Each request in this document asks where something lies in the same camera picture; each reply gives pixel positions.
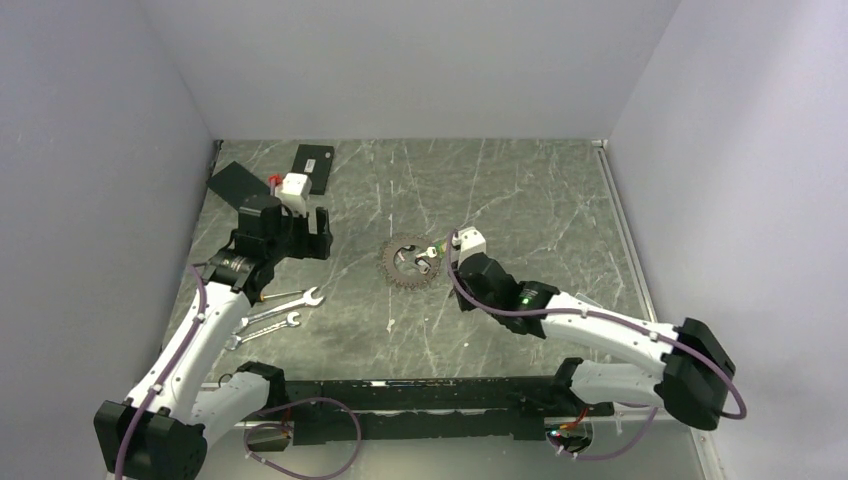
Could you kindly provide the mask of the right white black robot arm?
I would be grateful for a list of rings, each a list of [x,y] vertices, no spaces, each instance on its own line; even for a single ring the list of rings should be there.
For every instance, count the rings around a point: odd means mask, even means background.
[[[518,282],[484,253],[448,265],[461,310],[481,310],[514,334],[562,338],[615,358],[564,362],[550,391],[560,413],[605,402],[661,407],[706,431],[747,417],[736,366],[706,323],[656,323],[595,307],[552,285]]]

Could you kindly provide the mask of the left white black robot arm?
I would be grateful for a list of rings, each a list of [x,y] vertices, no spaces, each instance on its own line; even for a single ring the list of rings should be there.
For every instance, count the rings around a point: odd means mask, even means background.
[[[228,242],[191,266],[196,291],[155,364],[121,401],[105,401],[93,423],[109,473],[117,479],[194,479],[209,448],[256,413],[279,417],[288,394],[282,369],[250,361],[231,383],[201,387],[231,332],[286,258],[325,260],[333,236],[327,209],[298,213],[271,194],[247,197]]]

